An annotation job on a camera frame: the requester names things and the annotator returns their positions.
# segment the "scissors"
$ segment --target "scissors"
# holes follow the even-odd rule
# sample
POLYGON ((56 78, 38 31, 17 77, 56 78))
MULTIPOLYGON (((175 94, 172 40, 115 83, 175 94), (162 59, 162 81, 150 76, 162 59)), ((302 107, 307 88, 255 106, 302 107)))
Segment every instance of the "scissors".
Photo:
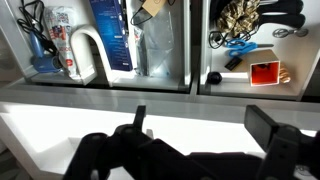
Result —
POLYGON ((227 42, 226 47, 232 49, 229 52, 230 57, 239 57, 257 48, 273 47, 273 44, 257 44, 243 39, 232 39, 227 42))

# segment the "black cable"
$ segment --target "black cable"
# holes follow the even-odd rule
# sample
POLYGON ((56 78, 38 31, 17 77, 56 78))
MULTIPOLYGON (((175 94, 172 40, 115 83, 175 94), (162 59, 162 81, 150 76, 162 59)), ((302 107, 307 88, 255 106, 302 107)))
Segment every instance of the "black cable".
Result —
POLYGON ((229 33, 226 33, 225 35, 222 35, 220 31, 211 31, 209 34, 209 45, 212 49, 218 49, 222 45, 226 44, 228 41, 234 39, 234 38, 239 38, 244 41, 249 41, 253 35, 255 35, 258 32, 259 27, 256 27, 254 30, 250 32, 242 32, 239 37, 232 37, 228 39, 229 33))
POLYGON ((132 16, 132 18, 131 18, 131 20, 130 20, 130 24, 131 24, 131 25, 137 26, 137 25, 140 25, 140 24, 142 24, 142 23, 144 23, 144 22, 146 22, 146 21, 148 21, 148 20, 150 20, 150 19, 152 18, 152 15, 150 15, 150 17, 146 18, 145 20, 142 20, 142 21, 140 21, 140 22, 138 22, 138 23, 134 23, 134 22, 133 22, 133 19, 134 19, 134 18, 138 15, 138 13, 141 12, 142 10, 143 10, 143 7, 141 6, 141 7, 139 8, 139 10, 138 10, 136 13, 134 13, 134 15, 132 16))
POLYGON ((18 19, 17 23, 22 28, 22 30, 28 34, 33 32, 35 36, 39 39, 42 47, 50 52, 53 56, 57 53, 57 48, 54 46, 53 42, 48 40, 43 34, 44 26, 43 13, 44 13, 44 3, 41 0, 35 0, 30 3, 25 4, 24 0, 21 0, 21 7, 19 7, 24 19, 18 19), (27 8, 33 6, 33 12, 29 13, 27 8))
MULTIPOLYGON (((176 0, 168 0, 168 4, 169 4, 170 6, 173 6, 175 2, 176 2, 176 0)), ((143 7, 142 7, 142 5, 141 5, 140 8, 139 8, 139 10, 138 10, 136 13, 134 13, 134 15, 132 16, 132 18, 131 18, 131 20, 130 20, 130 24, 131 24, 131 25, 137 26, 137 25, 140 25, 140 24, 142 24, 142 23, 147 22, 148 20, 150 20, 150 19, 152 18, 152 15, 150 15, 150 17, 148 17, 147 19, 142 20, 142 21, 140 21, 140 22, 138 22, 138 23, 134 23, 134 22, 133 22, 133 19, 134 19, 134 18, 137 16, 137 14, 138 14, 139 12, 141 12, 142 10, 143 10, 143 7)))
POLYGON ((170 6, 173 6, 174 5, 174 3, 176 2, 176 0, 168 0, 168 4, 170 5, 170 6))

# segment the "black object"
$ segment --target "black object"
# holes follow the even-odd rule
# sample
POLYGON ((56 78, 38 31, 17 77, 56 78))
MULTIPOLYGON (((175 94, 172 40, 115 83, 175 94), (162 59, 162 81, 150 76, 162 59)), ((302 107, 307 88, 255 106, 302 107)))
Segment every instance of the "black object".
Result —
POLYGON ((238 35, 237 37, 228 38, 229 33, 225 33, 224 35, 220 31, 211 31, 209 33, 209 45, 212 49, 218 49, 222 45, 228 43, 228 41, 237 38, 242 39, 244 41, 249 41, 251 37, 256 33, 256 31, 251 32, 242 32, 242 34, 238 35))
POLYGON ((56 68, 56 69, 61 69, 63 68, 59 58, 55 58, 54 61, 52 62, 53 66, 56 68))
POLYGON ((222 76, 219 72, 209 72, 207 75, 207 83, 218 85, 222 81, 222 76))
POLYGON ((258 13, 263 14, 267 12, 283 12, 288 14, 300 14, 302 9, 303 2, 301 0, 278 1, 274 4, 259 6, 258 13))
POLYGON ((303 14, 284 14, 284 15, 261 15, 259 16, 258 26, 266 23, 283 24, 292 28, 299 29, 306 22, 303 14))
POLYGON ((170 6, 173 6, 175 2, 176 2, 176 0, 168 0, 168 4, 169 4, 170 6))
POLYGON ((120 7, 121 7, 121 16, 122 16, 123 22, 124 22, 124 31, 126 32, 126 35, 129 36, 126 0, 121 0, 120 7))
POLYGON ((210 4, 210 20, 215 21, 220 17, 224 7, 226 7, 232 0, 211 0, 210 4))
POLYGON ((143 7, 141 5, 141 7, 138 9, 138 11, 133 14, 133 16, 132 16, 132 18, 130 20, 130 24, 133 25, 133 26, 137 26, 137 25, 140 25, 140 24, 143 24, 143 23, 149 21, 151 18, 152 18, 152 15, 150 15, 145 9, 143 9, 143 7), (137 22, 138 13, 147 14, 147 16, 144 17, 143 20, 137 22))
POLYGON ((35 0, 30 3, 25 4, 24 0, 21 0, 22 6, 19 7, 24 19, 18 19, 17 23, 20 25, 22 30, 28 34, 33 32, 35 36, 39 39, 42 47, 48 51, 52 56, 57 55, 57 48, 52 41, 43 34, 44 27, 42 25, 43 21, 43 11, 44 3, 41 0, 35 0), (29 13, 27 9, 33 9, 32 13, 29 13))
POLYGON ((160 139, 142 133, 146 107, 139 106, 133 124, 85 136, 63 177, 89 180, 96 170, 100 180, 123 166, 134 179, 234 180, 295 179, 294 167, 302 165, 320 178, 320 131, 315 138, 290 125, 280 125, 255 105, 247 106, 245 127, 266 151, 262 159, 244 153, 191 153, 184 156, 160 139))
POLYGON ((237 67, 242 62, 242 59, 239 57, 232 58, 228 64, 224 67, 227 68, 229 71, 232 71, 235 67, 237 67))

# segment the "white shelf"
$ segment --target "white shelf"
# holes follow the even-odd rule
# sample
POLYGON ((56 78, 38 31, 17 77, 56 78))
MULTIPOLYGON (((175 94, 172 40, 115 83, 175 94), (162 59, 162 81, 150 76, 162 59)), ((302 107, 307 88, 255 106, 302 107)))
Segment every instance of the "white shelf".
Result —
POLYGON ((218 86, 206 85, 207 74, 212 71, 228 72, 224 66, 230 60, 226 54, 227 48, 211 49, 209 46, 208 37, 210 31, 213 30, 213 26, 209 22, 210 2, 210 0, 204 0, 203 3, 200 93, 220 96, 299 100, 320 57, 320 20, 317 18, 319 14, 317 7, 320 7, 320 1, 304 1, 304 9, 301 13, 306 16, 306 23, 303 28, 309 29, 308 36, 299 38, 295 35, 289 35, 283 39, 274 38, 272 32, 275 29, 291 28, 279 24, 264 24, 249 41, 258 44, 274 44, 272 50, 280 61, 286 64, 291 74, 292 80, 290 83, 265 87, 251 87, 249 82, 222 82, 218 86))
MULTIPOLYGON (((77 13, 77 24, 80 26, 82 25, 93 25, 95 26, 95 20, 92 14, 91 6, 89 1, 80 1, 80 0, 57 0, 57 1, 44 1, 45 6, 69 6, 73 7, 77 13)), ((191 82, 191 68, 190 68, 190 10, 189 10, 189 1, 176 1, 174 6, 169 6, 165 4, 162 10, 169 11, 171 13, 171 23, 173 29, 173 36, 174 36, 174 48, 172 50, 171 55, 169 58, 160 65, 159 69, 168 69, 170 74, 166 77, 140 77, 135 76, 134 78, 127 78, 126 75, 116 78, 115 82, 113 82, 113 86, 118 87, 132 87, 132 88, 151 88, 151 89, 159 89, 159 90, 181 90, 189 88, 191 82)), ((20 1, 8 1, 5 7, 10 7, 10 10, 13 14, 13 17, 10 15, 6 15, 8 19, 17 19, 22 18, 21 12, 19 11, 18 7, 21 6, 20 1)), ((127 14, 128 20, 130 19, 134 13, 134 11, 138 10, 141 6, 140 1, 135 0, 127 0, 127 14)), ((17 26, 15 20, 7 21, 6 23, 12 24, 12 26, 17 26)), ((23 71, 26 70, 34 70, 30 58, 32 54, 30 54, 31 49, 28 46, 29 40, 28 36, 24 32, 16 33, 19 34, 21 39, 24 39, 25 43, 20 45, 16 45, 11 47, 12 49, 22 49, 20 46, 23 46, 24 49, 29 50, 28 53, 25 53, 23 58, 17 59, 20 67, 23 71)), ((131 54, 131 59, 133 62, 133 66, 137 66, 137 57, 136 57, 136 45, 134 39, 134 29, 133 26, 129 23, 129 49, 131 54)), ((128 72, 127 75, 131 77, 132 73, 135 73, 134 70, 132 72, 128 72)), ((63 73, 48 73, 48 74, 32 74, 31 76, 25 77, 30 78, 32 82, 42 82, 42 83, 58 83, 58 84, 79 84, 75 81, 72 81, 69 77, 63 77, 63 73)), ((104 77, 97 77, 92 83, 100 84, 105 83, 104 77)))

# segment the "blue box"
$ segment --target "blue box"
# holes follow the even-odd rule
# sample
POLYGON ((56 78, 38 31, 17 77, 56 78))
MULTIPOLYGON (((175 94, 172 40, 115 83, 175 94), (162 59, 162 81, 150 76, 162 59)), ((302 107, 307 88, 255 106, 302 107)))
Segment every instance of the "blue box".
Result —
POLYGON ((118 0, 90 0, 111 69, 131 71, 128 38, 118 0))

